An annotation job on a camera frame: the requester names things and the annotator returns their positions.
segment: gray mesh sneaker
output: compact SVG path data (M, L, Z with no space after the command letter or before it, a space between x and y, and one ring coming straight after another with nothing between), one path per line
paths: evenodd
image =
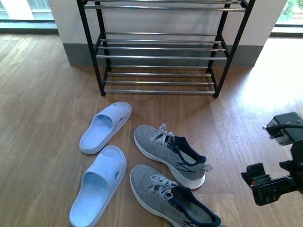
M221 223L220 218L199 202L189 188L167 179L149 166L134 167L130 182L140 205L165 218L174 227L218 227Z
M148 158L168 166L176 180L190 189L200 187L205 180L205 171L212 170L206 165L206 157L195 152L184 137L167 133L166 124L160 130L141 125L134 131L138 149Z

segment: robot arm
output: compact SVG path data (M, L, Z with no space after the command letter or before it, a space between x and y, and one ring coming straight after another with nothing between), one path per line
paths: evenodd
M263 206L279 199L282 194L299 191L303 194L303 120L297 113L277 115L263 127L279 144L293 144L293 160L280 162L290 175L276 179L265 173L262 163L250 165L242 178L252 189L255 203Z

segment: chrome rod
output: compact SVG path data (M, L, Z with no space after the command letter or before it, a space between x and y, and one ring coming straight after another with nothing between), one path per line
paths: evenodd
M182 4L225 4L225 5L232 5L232 4L241 4L242 1L239 0L88 0L88 1L95 1L95 2L158 2L158 3L182 3Z
M104 90L105 92L118 93L175 93L175 94L214 94L214 91L151 91L151 90Z
M199 33L158 33L158 32L105 32L107 35L186 35L186 36L217 36L218 34Z
M186 11L220 11L220 12L245 12L245 8L198 8L198 7L159 7L159 6L104 6L84 5L86 9L148 9L148 10L186 10Z
M204 76L210 77L210 73L144 73L144 72L108 72L108 75L129 76Z
M105 83L109 84L147 84L147 85L213 85L213 82L160 82L160 81L113 81L106 80Z
M96 55L96 58L107 58L107 59L117 59L117 58L134 58L134 59L172 59L172 60L218 60L226 61L227 58L220 57L182 57L182 56L123 56L123 55Z
M182 68L182 69L208 69L206 66L168 66L168 65L112 65L116 68Z
M100 39L102 42L148 42L148 43L181 43L181 44L220 44L222 41L199 41L199 40L157 40L157 39Z
M99 46L103 50L161 50L161 51L225 51L226 49L209 49L209 48L175 48L175 47L108 47Z

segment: slide sandal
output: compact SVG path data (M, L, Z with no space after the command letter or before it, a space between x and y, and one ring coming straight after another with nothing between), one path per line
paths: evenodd
M105 147L83 175L81 189L71 207L74 227L93 227L104 213L126 172L126 158L115 146Z
M99 152L122 128L132 114L132 107L126 102L114 103L93 117L80 139L80 150L85 154Z

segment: white wall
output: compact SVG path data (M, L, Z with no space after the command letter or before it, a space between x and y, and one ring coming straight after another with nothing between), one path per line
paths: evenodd
M257 0L240 45L263 46L287 0ZM86 44L76 0L49 0L60 37L65 44ZM98 37L95 10L86 10L93 41ZM108 31L216 33L219 12L153 10L108 10L104 12ZM223 36L232 44L243 13L229 13Z

